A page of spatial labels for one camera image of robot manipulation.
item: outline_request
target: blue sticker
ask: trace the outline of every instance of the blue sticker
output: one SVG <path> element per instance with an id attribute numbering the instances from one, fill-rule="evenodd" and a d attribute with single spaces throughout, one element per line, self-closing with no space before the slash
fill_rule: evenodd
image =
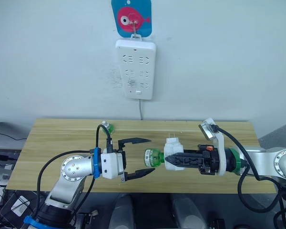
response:
<path id="1" fill-rule="evenodd" d="M 151 0 L 112 0 L 111 5 L 117 31 L 122 37 L 133 34 L 133 23 L 137 34 L 142 37 L 151 35 Z"/>

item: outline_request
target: white power strip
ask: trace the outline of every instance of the white power strip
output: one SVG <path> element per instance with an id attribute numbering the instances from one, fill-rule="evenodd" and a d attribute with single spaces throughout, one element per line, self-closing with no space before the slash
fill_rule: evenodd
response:
<path id="1" fill-rule="evenodd" d="M 118 40 L 115 48 L 126 97 L 152 99 L 156 45 L 152 42 Z"/>

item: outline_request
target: wooden table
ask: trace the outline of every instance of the wooden table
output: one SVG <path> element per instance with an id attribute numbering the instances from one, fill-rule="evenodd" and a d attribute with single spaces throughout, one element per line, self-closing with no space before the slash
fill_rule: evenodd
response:
<path id="1" fill-rule="evenodd" d="M 70 150 L 89 150 L 95 147 L 95 130 L 102 120 L 87 119 L 37 119 L 22 150 L 7 189 L 36 190 L 37 176 L 42 166 L 53 156 Z M 201 133 L 194 121 L 131 121 L 108 120 L 115 126 L 112 135 L 114 148 L 117 141 L 130 137 L 151 139 L 142 144 L 127 144 L 126 171 L 131 173 L 144 165 L 144 150 L 163 150 L 168 134 L 179 137 L 185 149 L 197 149 L 198 144 L 211 144 Z M 253 127 L 248 122 L 218 122 L 221 128 L 233 134 L 245 146 L 258 146 Z M 233 143 L 225 138 L 225 146 Z M 105 147 L 105 134 L 100 133 L 100 147 Z M 65 157 L 57 159 L 45 170 L 41 180 L 41 190 L 50 191 L 60 175 L 61 163 Z M 224 176 L 201 175 L 198 169 L 166 171 L 164 165 L 151 174 L 125 183 L 120 177 L 108 180 L 100 177 L 95 181 L 93 192 L 170 192 L 170 193 L 237 193 L 239 176 L 226 173 Z M 86 179 L 85 190 L 91 177 Z M 243 193 L 274 193 L 270 182 L 258 182 L 247 177 Z"/>

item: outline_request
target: power outlet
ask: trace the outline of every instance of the power outlet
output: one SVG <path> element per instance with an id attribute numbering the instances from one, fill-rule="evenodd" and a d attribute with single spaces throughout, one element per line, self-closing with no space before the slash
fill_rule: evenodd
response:
<path id="1" fill-rule="evenodd" d="M 152 42 L 118 40 L 115 48 L 126 97 L 152 99 L 156 45 Z"/>

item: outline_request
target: green bottle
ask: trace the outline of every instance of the green bottle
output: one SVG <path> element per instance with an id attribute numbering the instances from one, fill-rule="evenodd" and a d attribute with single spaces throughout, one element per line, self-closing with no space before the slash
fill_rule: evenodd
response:
<path id="1" fill-rule="evenodd" d="M 164 153 L 161 153 L 159 149 L 146 149 L 144 161 L 147 167 L 158 167 L 164 163 Z"/>
<path id="2" fill-rule="evenodd" d="M 114 133 L 114 126 L 112 124 L 110 124 L 106 121 L 102 121 L 102 125 L 106 127 L 106 129 L 108 130 L 110 135 Z"/>

